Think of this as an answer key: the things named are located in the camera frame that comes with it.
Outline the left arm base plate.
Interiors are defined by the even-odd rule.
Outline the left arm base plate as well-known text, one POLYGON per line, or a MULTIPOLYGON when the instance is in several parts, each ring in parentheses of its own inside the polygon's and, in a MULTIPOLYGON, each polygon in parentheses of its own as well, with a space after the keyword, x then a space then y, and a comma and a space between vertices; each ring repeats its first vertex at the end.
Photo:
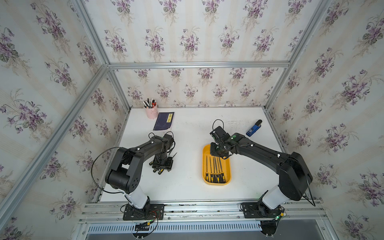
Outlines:
POLYGON ((143 209, 137 209, 127 204, 123 211, 124 221, 162 220, 164 218, 164 204, 146 204, 143 209))

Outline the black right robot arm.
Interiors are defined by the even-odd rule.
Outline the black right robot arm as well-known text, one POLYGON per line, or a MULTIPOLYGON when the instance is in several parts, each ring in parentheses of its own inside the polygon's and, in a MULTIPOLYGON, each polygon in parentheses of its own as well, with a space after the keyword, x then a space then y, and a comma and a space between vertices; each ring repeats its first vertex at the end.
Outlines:
POLYGON ((222 159, 232 155, 245 156, 266 166, 279 176, 278 184, 261 197, 259 206, 275 210, 285 201, 299 201, 309 190, 313 176, 299 153, 278 152, 257 144, 239 133, 230 135, 225 131, 213 130, 210 135, 214 139, 210 149, 212 156, 222 159))

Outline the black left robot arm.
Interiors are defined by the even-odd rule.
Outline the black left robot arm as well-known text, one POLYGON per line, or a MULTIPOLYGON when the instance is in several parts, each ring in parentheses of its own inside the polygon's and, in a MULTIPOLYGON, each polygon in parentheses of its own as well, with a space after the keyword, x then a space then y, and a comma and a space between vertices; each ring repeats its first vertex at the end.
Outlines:
POLYGON ((150 166, 155 173, 160 175, 164 171, 171 171, 174 160, 170 153, 175 146, 173 133, 167 132, 162 137, 153 136, 148 142, 134 148, 119 147, 107 170, 105 182, 123 193, 135 212, 148 214, 150 197, 139 186, 143 165, 148 159, 154 158, 150 166))

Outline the file tool moved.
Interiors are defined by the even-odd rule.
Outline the file tool moved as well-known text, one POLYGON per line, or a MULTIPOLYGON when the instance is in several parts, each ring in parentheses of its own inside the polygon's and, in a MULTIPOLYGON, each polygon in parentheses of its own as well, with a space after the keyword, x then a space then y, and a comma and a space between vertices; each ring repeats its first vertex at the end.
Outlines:
POLYGON ((216 165, 216 157, 213 157, 213 161, 214 161, 214 163, 213 163, 213 172, 214 172, 214 177, 215 177, 215 179, 214 179, 214 182, 215 183, 217 183, 217 184, 219 184, 218 183, 218 175, 217 175, 217 165, 216 165))
POLYGON ((210 162, 210 182, 214 182, 214 172, 213 172, 213 165, 212 165, 212 158, 209 157, 209 162, 210 162))
POLYGON ((220 167, 221 167, 221 173, 222 173, 223 184, 224 184, 224 183, 226 183, 226 179, 225 179, 224 171, 223 171, 223 168, 222 168, 222 159, 221 158, 220 158, 220 167))
POLYGON ((222 173, 221 173, 221 167, 220 167, 220 158, 216 157, 216 165, 217 165, 217 175, 218 175, 218 183, 223 183, 222 173))

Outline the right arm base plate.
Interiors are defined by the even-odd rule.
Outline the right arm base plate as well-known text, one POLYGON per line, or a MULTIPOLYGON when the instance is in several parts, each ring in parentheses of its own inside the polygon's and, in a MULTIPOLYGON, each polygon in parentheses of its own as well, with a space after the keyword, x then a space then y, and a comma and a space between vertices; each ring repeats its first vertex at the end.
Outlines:
POLYGON ((285 212, 285 209, 281 206, 271 210, 263 202, 241 203, 240 210, 246 219, 278 220, 284 216, 285 212))

